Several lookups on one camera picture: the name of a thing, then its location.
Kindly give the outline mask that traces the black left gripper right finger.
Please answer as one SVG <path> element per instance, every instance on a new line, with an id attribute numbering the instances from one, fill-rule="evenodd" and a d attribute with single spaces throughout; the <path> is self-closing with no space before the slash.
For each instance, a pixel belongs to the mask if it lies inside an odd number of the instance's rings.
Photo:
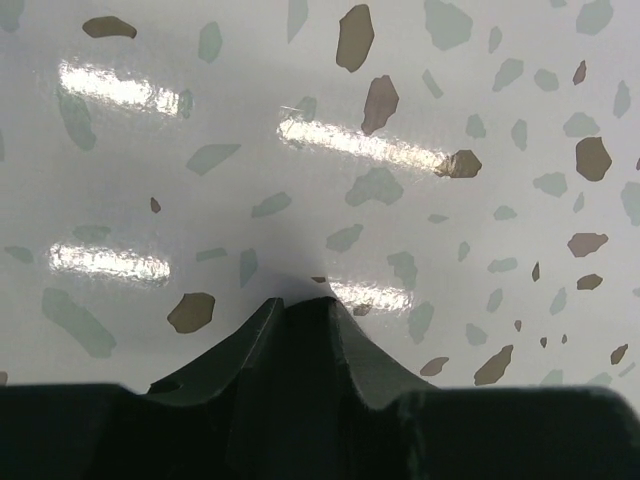
<path id="1" fill-rule="evenodd" d="M 602 387 L 439 389 L 330 297 L 287 308 L 288 479 L 635 479 L 639 420 Z"/>

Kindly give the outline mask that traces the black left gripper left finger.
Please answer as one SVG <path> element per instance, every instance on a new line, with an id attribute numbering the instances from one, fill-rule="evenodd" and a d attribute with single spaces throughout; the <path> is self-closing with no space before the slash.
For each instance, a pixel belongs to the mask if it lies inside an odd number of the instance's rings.
<path id="1" fill-rule="evenodd" d="M 118 384 L 2 388 L 2 478 L 242 478 L 227 460 L 240 375 L 283 312 L 282 300 L 265 301 L 144 395 Z"/>

